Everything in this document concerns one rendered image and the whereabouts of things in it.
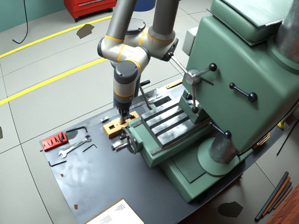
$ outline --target yellow floor line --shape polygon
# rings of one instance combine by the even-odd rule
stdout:
[[[2,58],[2,57],[4,57],[4,56],[7,56],[7,55],[9,55],[9,54],[15,53],[16,51],[22,50],[22,49],[24,49],[24,48],[26,48],[26,47],[28,47],[28,46],[34,45],[34,44],[39,43],[39,42],[41,42],[41,41],[44,41],[44,40],[46,40],[46,39],[50,39],[50,38],[55,37],[55,36],[57,36],[57,35],[66,33],[66,32],[68,32],[68,31],[72,31],[72,30],[78,29],[78,28],[80,28],[80,27],[82,27],[82,26],[85,26],[86,24],[93,24],[93,23],[96,23],[96,22],[99,22],[99,21],[103,21],[103,20],[110,19],[111,17],[112,17],[112,16],[108,16],[108,17],[100,18],[100,19],[97,19],[97,20],[94,20],[94,21],[90,21],[90,22],[87,22],[87,23],[78,25],[78,26],[74,26],[74,27],[69,28],[69,29],[66,29],[66,30],[64,30],[64,31],[57,32],[57,33],[55,33],[55,34],[53,34],[53,35],[46,36],[46,37],[44,37],[44,38],[41,38],[41,39],[39,39],[39,40],[33,41],[33,42],[29,43],[29,44],[26,44],[26,45],[23,45],[23,46],[21,46],[21,47],[19,47],[19,48],[16,48],[16,49],[14,49],[14,50],[11,50],[11,51],[9,51],[9,52],[7,52],[7,53],[4,53],[4,54],[0,55],[0,58]]]
[[[47,85],[47,84],[49,84],[49,83],[51,83],[51,82],[53,82],[53,81],[56,81],[56,80],[58,80],[58,79],[61,79],[61,78],[65,77],[65,76],[67,76],[67,75],[73,74],[73,73],[75,73],[75,72],[77,72],[77,71],[83,70],[83,69],[85,69],[85,68],[87,68],[87,67],[93,66],[93,65],[98,64],[98,63],[100,63],[100,62],[103,62],[103,61],[105,61],[105,60],[106,60],[106,59],[104,59],[104,58],[100,58],[100,59],[97,59],[97,60],[95,60],[95,61],[92,61],[92,62],[90,62],[90,63],[88,63],[88,64],[81,65],[80,67],[74,68],[74,69],[72,69],[72,70],[70,70],[70,71],[67,71],[67,72],[62,73],[62,74],[60,74],[60,75],[57,75],[57,76],[55,76],[55,77],[53,77],[53,78],[50,78],[50,79],[48,79],[48,80],[45,80],[45,81],[43,81],[43,82],[41,82],[41,83],[39,83],[39,84],[37,84],[37,85],[35,85],[35,86],[32,86],[32,87],[30,87],[30,88],[28,88],[28,89],[25,89],[25,90],[23,90],[23,91],[21,91],[21,92],[19,92],[19,93],[17,93],[17,94],[14,94],[14,95],[12,95],[12,96],[10,96],[10,97],[8,97],[8,98],[6,98],[6,99],[0,101],[0,105],[1,105],[1,104],[5,104],[5,103],[7,103],[7,102],[9,102],[9,101],[11,101],[11,100],[13,100],[13,99],[15,99],[15,98],[17,98],[17,97],[20,97],[20,96],[22,96],[22,95],[24,95],[24,94],[27,94],[27,93],[29,93],[29,92],[31,92],[31,91],[33,91],[33,90],[39,88],[39,87],[42,87],[42,86],[44,86],[44,85]]]

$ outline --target open-end wrench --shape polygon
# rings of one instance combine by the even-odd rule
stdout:
[[[67,150],[60,150],[58,155],[60,156],[60,154],[62,154],[61,158],[65,158],[67,153],[69,153],[70,151],[74,150],[75,148],[78,148],[80,145],[86,143],[86,142],[90,142],[91,139],[89,138],[89,135],[86,135],[84,139],[82,139],[81,141],[79,141],[78,143],[72,145],[70,148],[68,148]]]

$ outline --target concrete floor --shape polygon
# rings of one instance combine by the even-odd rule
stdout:
[[[180,42],[175,56],[186,67],[188,56],[182,51],[186,31],[199,25],[210,15],[206,8],[212,0],[181,0],[174,30]],[[29,22],[0,33],[0,55],[67,28],[110,16],[101,11],[80,17],[78,23],[67,10]],[[133,17],[151,25],[154,9],[134,12]],[[93,24],[92,34],[83,39],[73,30],[0,58],[0,100],[32,87],[51,77],[99,59],[96,51],[110,20]],[[43,223],[76,224],[47,160],[40,153],[39,141],[78,122],[112,107],[113,68],[109,61],[71,74],[15,98],[0,106],[0,224]],[[172,62],[152,58],[142,73],[141,82],[150,79],[145,91],[182,77]],[[299,111],[290,122],[299,118]],[[299,125],[295,127],[279,156],[276,152],[286,138],[284,134],[244,175],[217,195],[204,207],[192,213],[180,224],[254,223],[254,217],[266,202],[285,171],[290,173],[293,186],[299,183]],[[237,218],[218,213],[222,203],[236,201],[243,206]],[[266,215],[259,223],[265,223]]]

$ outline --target allen key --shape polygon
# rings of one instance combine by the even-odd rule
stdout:
[[[56,166],[56,165],[59,165],[59,164],[65,163],[65,162],[66,162],[66,161],[63,161],[63,162],[61,162],[61,163],[56,163],[56,164],[54,164],[54,165],[51,165],[51,164],[50,164],[50,161],[48,161],[50,167],[54,167],[54,166]]]
[[[81,128],[85,128],[85,131],[87,132],[87,128],[86,128],[85,126],[82,126],[82,127],[77,127],[77,128],[74,128],[74,129],[68,130],[68,131],[66,131],[66,132],[75,131],[75,130],[78,130],[78,129],[81,129]]]
[[[87,149],[89,149],[90,147],[95,146],[94,144],[89,146]],[[97,146],[95,146],[95,148],[97,149]],[[82,153],[84,153],[87,149],[85,149]]]

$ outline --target paper document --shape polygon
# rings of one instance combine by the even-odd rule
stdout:
[[[87,224],[144,224],[124,199],[98,214]]]

